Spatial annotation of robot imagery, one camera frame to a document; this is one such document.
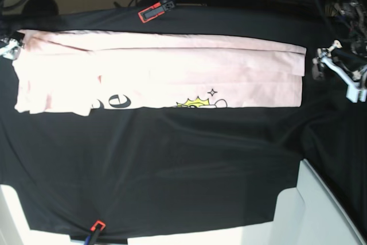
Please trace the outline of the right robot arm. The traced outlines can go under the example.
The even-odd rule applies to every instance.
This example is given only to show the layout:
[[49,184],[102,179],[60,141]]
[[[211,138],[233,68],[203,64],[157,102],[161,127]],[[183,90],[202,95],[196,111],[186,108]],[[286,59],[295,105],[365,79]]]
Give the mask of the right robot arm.
[[8,60],[16,60],[24,47],[24,34],[11,31],[4,22],[3,13],[12,11],[22,6],[27,0],[19,0],[15,4],[5,6],[5,0],[1,0],[1,57]]

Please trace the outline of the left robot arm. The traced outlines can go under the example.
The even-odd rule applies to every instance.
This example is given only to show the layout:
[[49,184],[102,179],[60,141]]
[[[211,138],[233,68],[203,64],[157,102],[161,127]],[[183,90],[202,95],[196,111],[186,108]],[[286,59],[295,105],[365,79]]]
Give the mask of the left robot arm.
[[314,1],[334,41],[317,49],[313,78],[324,79],[327,68],[346,84],[347,99],[366,102],[366,0]]

